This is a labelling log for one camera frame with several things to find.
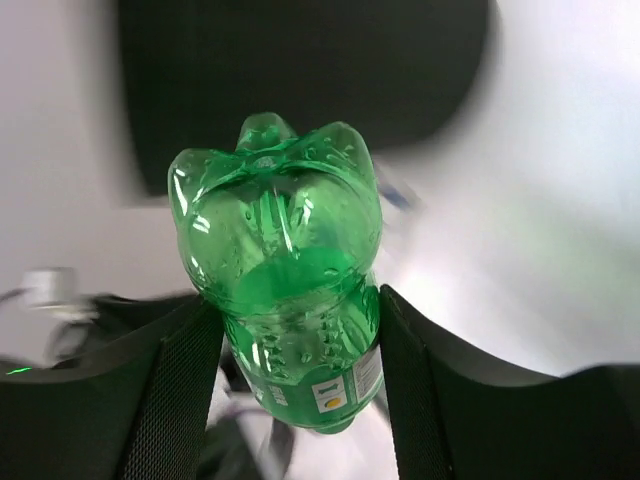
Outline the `green plastic soda bottle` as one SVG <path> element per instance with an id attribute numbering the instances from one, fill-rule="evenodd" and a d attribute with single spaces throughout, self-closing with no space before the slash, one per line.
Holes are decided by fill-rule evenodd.
<path id="1" fill-rule="evenodd" d="M 233 151 L 180 152 L 168 194 L 184 268 L 259 404 L 292 426 L 345 430 L 382 382 L 383 222 L 361 134 L 333 122 L 299 135 L 256 114 Z"/>

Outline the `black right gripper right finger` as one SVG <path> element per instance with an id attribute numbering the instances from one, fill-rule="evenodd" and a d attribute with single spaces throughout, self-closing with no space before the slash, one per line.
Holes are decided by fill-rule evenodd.
<path id="1" fill-rule="evenodd" d="M 499 359 L 380 291 L 380 345 L 403 479 L 635 479 L 639 368 L 561 377 Z"/>

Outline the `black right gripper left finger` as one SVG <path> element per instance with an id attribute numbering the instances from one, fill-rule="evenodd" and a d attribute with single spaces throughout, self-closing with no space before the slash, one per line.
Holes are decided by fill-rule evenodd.
<path id="1" fill-rule="evenodd" d="M 224 329 L 196 294 L 93 300 L 118 337 L 1 376 L 5 479 L 192 479 Z"/>

